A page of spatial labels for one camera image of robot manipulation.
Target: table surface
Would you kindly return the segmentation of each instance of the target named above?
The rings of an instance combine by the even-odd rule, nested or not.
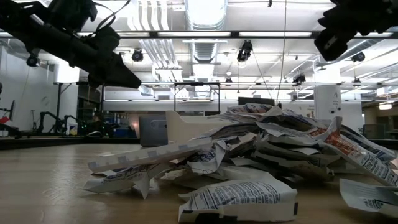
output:
[[[81,189],[93,178],[86,165],[88,158],[140,148],[82,144],[0,151],[0,222],[177,223],[178,207],[184,203],[177,194],[192,189],[152,181],[146,200],[135,188],[116,194],[93,194]],[[361,175],[344,178],[377,184]],[[349,208],[340,196],[337,178],[333,183],[296,187],[298,215],[289,223],[388,222],[380,214]]]

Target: red object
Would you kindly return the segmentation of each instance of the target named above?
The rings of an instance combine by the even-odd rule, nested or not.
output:
[[[2,118],[0,119],[0,124],[5,124],[5,123],[7,123],[9,120],[10,120],[10,119],[9,119],[8,117],[2,117]]]

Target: ceiling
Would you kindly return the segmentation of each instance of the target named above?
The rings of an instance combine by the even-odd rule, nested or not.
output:
[[[99,1],[101,4],[108,6],[112,10],[119,9],[125,1]],[[183,0],[167,1],[168,22],[172,30],[186,30],[185,11]],[[261,30],[261,31],[283,31],[286,17],[287,31],[313,31],[322,30],[323,27],[318,25],[317,19],[322,17],[322,13],[334,6],[329,0],[287,0],[287,10],[285,14],[285,1],[273,0],[272,7],[267,7],[268,1],[248,1],[248,0],[229,0],[226,13],[226,23],[224,30]],[[96,26],[109,12],[99,8],[99,14],[94,22],[87,22],[83,31],[94,31]],[[127,9],[118,14],[118,19],[113,23],[112,27],[117,31],[129,31],[127,25],[127,17],[131,15]],[[0,39],[0,44],[9,42],[13,51],[20,55],[27,55],[23,43],[18,40]],[[244,68],[238,69],[237,52],[243,43],[243,39],[228,39],[228,43],[220,44],[213,76],[215,80],[224,81],[226,72],[232,73],[234,82],[255,82],[261,78],[261,75],[268,82],[279,82],[280,77],[286,76],[291,70],[298,67],[305,60],[314,58],[318,55],[318,50],[311,39],[254,39],[252,44],[254,54],[247,61]],[[352,40],[349,45],[353,46],[363,40]],[[182,67],[183,78],[192,76],[192,65],[190,62],[191,55],[188,44],[182,43],[182,39],[173,39],[173,46],[177,56],[179,65]],[[354,76],[361,76],[369,72],[382,69],[395,63],[398,51],[398,40],[383,40],[379,44],[370,47],[364,51],[366,60],[357,63],[353,69],[352,62],[340,62],[334,66],[340,68],[341,80],[351,82]],[[133,63],[131,55],[135,48],[141,48],[139,40],[122,39],[117,52],[124,52],[124,63],[144,82],[154,82],[151,75],[152,61],[144,54],[142,62]],[[40,54],[42,60],[52,62],[57,60],[50,54]],[[304,71],[307,81],[312,80],[314,73],[313,67],[307,66]],[[383,73],[380,76],[370,78],[366,82],[381,82],[387,78],[398,76],[395,71]],[[288,81],[291,82],[292,75],[289,75]]]

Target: wooden table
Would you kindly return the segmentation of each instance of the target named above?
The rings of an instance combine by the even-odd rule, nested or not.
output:
[[[117,194],[81,189],[92,178],[88,158],[140,148],[82,144],[0,151],[0,223],[177,223],[178,207],[184,203],[177,194],[191,189],[152,181],[146,200],[136,189]],[[344,178],[376,183],[360,175]],[[297,189],[298,217],[289,223],[388,222],[376,213],[349,208],[337,181]]]

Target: white wall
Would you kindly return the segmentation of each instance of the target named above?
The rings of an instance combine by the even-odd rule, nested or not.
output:
[[[222,101],[221,113],[227,107],[237,106],[237,101]],[[311,102],[282,102],[283,109],[290,109],[303,116],[312,116],[314,104]],[[170,101],[130,101],[130,102],[104,102],[104,110],[108,111],[167,111],[174,110],[174,102]],[[358,130],[363,127],[362,106],[360,102],[342,102],[343,124]],[[177,102],[177,111],[218,111],[218,102],[207,103],[182,103]]]
[[[0,82],[3,93],[0,95],[0,108],[10,108],[15,100],[13,121],[8,125],[22,131],[32,129],[32,112],[39,127],[40,112],[57,112],[58,86],[54,85],[54,73],[38,67],[30,68],[25,60],[15,57],[0,48]],[[60,117],[65,114],[76,116],[78,87],[70,86],[61,97]],[[49,116],[44,120],[44,131],[48,131],[55,120]]]

